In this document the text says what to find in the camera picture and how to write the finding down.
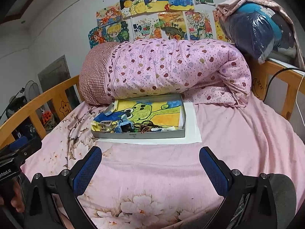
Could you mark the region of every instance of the bed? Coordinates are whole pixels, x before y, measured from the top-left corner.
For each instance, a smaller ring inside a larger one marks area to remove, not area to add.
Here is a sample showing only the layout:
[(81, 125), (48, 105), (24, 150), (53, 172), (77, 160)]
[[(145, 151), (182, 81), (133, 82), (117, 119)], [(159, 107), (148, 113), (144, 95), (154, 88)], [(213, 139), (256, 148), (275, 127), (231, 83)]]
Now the bed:
[[(11, 132), (30, 117), (43, 139), (42, 149), (22, 166), (30, 180), (37, 172), (49, 176), (70, 169), (91, 146), (99, 146), (102, 163), (84, 195), (78, 197), (98, 228), (204, 225), (222, 197), (217, 195), (199, 162), (203, 146), (209, 146), (229, 168), (239, 169), (245, 175), (264, 172), (289, 176), (296, 188), (299, 208), (305, 198), (305, 146), (289, 118), (302, 75), (289, 70), (277, 76), (288, 83), (285, 103), (278, 115), (261, 100), (268, 75), (285, 67), (272, 61), (259, 65), (248, 59), (247, 63), (252, 75), (247, 107), (194, 105), (202, 143), (139, 145), (92, 138), (90, 123), (106, 106), (88, 109), (83, 102), (67, 114), (71, 108), (65, 90), (74, 85), (78, 88), (76, 76), (44, 92), (8, 119), (0, 127), (0, 145), (13, 142)], [(305, 94), (304, 82), (299, 91)], [(47, 135), (35, 110), (50, 100), (62, 122)], [(59, 201), (58, 207), (64, 213)]]

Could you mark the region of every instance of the plastic bag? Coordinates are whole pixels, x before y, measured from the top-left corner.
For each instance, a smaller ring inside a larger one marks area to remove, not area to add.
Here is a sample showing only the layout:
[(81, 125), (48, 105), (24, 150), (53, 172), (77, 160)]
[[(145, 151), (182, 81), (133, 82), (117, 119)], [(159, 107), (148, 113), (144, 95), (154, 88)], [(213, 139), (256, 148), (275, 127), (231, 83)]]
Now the plastic bag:
[(295, 58), (296, 43), (288, 23), (274, 10), (246, 2), (225, 21), (224, 33), (236, 48), (264, 63), (272, 51)]

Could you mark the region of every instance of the wooden slat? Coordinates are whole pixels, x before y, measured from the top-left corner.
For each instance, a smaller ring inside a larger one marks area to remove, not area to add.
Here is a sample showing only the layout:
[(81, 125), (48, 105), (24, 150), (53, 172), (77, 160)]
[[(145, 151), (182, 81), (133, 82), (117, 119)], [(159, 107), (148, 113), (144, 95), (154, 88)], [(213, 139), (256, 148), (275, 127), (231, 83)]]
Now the wooden slat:
[(64, 90), (60, 91), (55, 97), (53, 97), (52, 103), (61, 121), (72, 111)]
[(293, 88), (290, 84), (288, 84), (286, 98), (281, 112), (281, 115), (288, 121), (294, 108), (296, 94), (297, 89)]
[(78, 83), (79, 76), (70, 78), (53, 88), (42, 93), (27, 105), (19, 109), (15, 114), (13, 114), (4, 124), (0, 127), (0, 145), (7, 139), (13, 130), (20, 125), (29, 115), (34, 113), (37, 108), (41, 107), (47, 101), (51, 100), (53, 97), (58, 95), (59, 92), (70, 88), (71, 86)]
[(0, 146), (0, 149), (3, 148), (4, 146), (6, 146), (6, 145), (8, 145), (8, 144), (10, 144), (10, 143), (12, 143), (12, 142), (14, 142), (14, 141), (15, 141), (14, 136), (13, 136), (12, 134), (10, 134), (10, 135), (8, 136), (8, 138), (2, 143), (2, 145)]
[[(270, 74), (270, 75), (274, 75), (279, 70), (286, 68), (286, 67), (284, 67), (284, 66), (282, 66), (278, 63), (274, 63), (274, 62), (271, 62), (271, 61), (266, 61), (264, 64), (266, 64), (266, 70), (265, 70), (266, 73)], [(282, 72), (282, 73), (280, 73), (276, 76), (276, 78), (278, 78), (278, 79), (284, 81), (285, 83), (291, 85), (291, 87), (293, 87), (295, 89), (298, 89), (302, 77), (303, 77), (303, 75), (297, 73), (294, 70), (284, 71), (284, 72)], [(305, 95), (305, 79), (303, 79), (299, 91), (302, 94)]]
[(43, 139), (47, 135), (47, 132), (45, 131), (45, 128), (43, 127), (37, 113), (34, 112), (29, 117), (30, 117), (31, 122), (33, 123), (38, 135), (40, 136), (41, 139)]
[(79, 83), (76, 84), (76, 87), (77, 87), (77, 91), (78, 91), (80, 100), (83, 102), (85, 99), (83, 98), (83, 96), (82, 96), (81, 93), (80, 93), (80, 90), (79, 90)]
[(268, 75), (266, 74), (266, 66), (260, 65), (256, 61), (247, 60), (251, 71), (252, 92), (260, 100), (263, 100), (266, 94), (268, 85)]

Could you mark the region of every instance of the blue gripper pad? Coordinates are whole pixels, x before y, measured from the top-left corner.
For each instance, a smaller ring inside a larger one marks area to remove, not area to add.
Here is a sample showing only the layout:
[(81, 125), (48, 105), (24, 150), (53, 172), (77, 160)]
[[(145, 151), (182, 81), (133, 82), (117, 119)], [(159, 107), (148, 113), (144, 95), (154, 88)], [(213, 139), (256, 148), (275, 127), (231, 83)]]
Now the blue gripper pad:
[(77, 163), (73, 166), (71, 169), (71, 176), (73, 176), (71, 181), (72, 190), (75, 197), (78, 197), (85, 192), (101, 161), (101, 149), (93, 146), (86, 156), (82, 160), (77, 161)]
[(199, 151), (199, 161), (213, 184), (217, 194), (226, 197), (228, 193), (228, 180), (204, 147)]
[(28, 142), (27, 137), (23, 136), (20, 139), (17, 139), (13, 143), (10, 144), (10, 150), (12, 152), (17, 151), (19, 148), (24, 146), (27, 142)]

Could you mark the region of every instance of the door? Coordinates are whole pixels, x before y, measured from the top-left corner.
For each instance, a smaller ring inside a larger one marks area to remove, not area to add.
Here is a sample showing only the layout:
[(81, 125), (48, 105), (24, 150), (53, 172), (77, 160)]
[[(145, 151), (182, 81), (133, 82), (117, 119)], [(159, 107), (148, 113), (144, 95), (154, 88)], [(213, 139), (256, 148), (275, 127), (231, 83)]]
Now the door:
[[(43, 92), (57, 84), (62, 83), (65, 80), (68, 80), (69, 78), (71, 77), (64, 55), (38, 74), (38, 79)], [(75, 109), (80, 103), (73, 86), (66, 90), (66, 95), (68, 97), (71, 108)], [(52, 102), (49, 101), (48, 106), (52, 112), (55, 112)]]

